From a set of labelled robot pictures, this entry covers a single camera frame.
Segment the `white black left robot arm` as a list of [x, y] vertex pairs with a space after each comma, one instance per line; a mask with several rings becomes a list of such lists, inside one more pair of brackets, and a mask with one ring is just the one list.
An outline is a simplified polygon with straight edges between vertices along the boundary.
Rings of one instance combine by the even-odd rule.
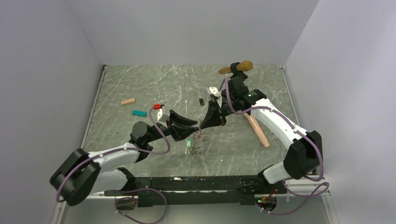
[[116, 190], [122, 196], [134, 190], [134, 176], [124, 167], [140, 162], [150, 154], [170, 151], [167, 136], [184, 140], [199, 130], [198, 121], [185, 118], [173, 110], [159, 109], [152, 125], [144, 121], [132, 127], [130, 140], [121, 146], [97, 152], [74, 150], [50, 178], [56, 189], [56, 201], [74, 206], [91, 193]]

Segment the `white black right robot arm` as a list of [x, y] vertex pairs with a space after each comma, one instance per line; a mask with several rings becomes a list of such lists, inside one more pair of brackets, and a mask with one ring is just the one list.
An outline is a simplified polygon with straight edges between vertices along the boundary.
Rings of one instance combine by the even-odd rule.
[[243, 77], [225, 78], [224, 90], [206, 88], [210, 99], [201, 129], [223, 126], [231, 114], [253, 116], [270, 129], [288, 150], [282, 162], [262, 170], [258, 177], [258, 189], [269, 194], [276, 183], [288, 179], [299, 180], [317, 167], [323, 168], [322, 139], [317, 131], [308, 132], [280, 112], [260, 90], [250, 91]]

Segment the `green tag key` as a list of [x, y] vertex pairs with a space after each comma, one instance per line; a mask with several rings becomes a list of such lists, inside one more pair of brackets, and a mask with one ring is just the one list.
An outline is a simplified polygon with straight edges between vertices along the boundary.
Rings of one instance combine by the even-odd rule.
[[185, 154], [188, 154], [188, 153], [190, 152], [191, 145], [192, 145], [191, 139], [187, 139], [187, 140], [186, 140]]

